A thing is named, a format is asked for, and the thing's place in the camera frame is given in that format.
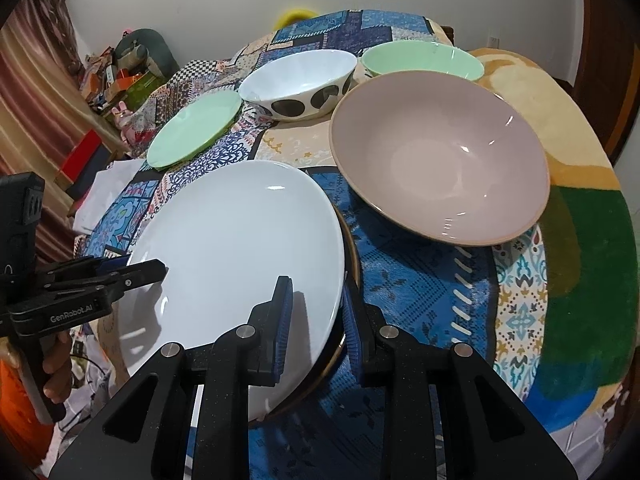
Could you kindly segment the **person's left hand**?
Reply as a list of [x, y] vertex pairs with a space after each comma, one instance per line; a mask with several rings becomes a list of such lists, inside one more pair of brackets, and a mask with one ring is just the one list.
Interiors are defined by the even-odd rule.
[[[70, 390], [72, 390], [70, 348], [72, 348], [70, 334], [59, 332], [55, 336], [54, 345], [43, 360], [42, 369], [50, 376], [43, 386], [43, 393], [55, 404], [63, 403], [70, 396]], [[1, 359], [14, 370], [19, 370], [22, 367], [20, 354], [6, 337], [1, 338]]]

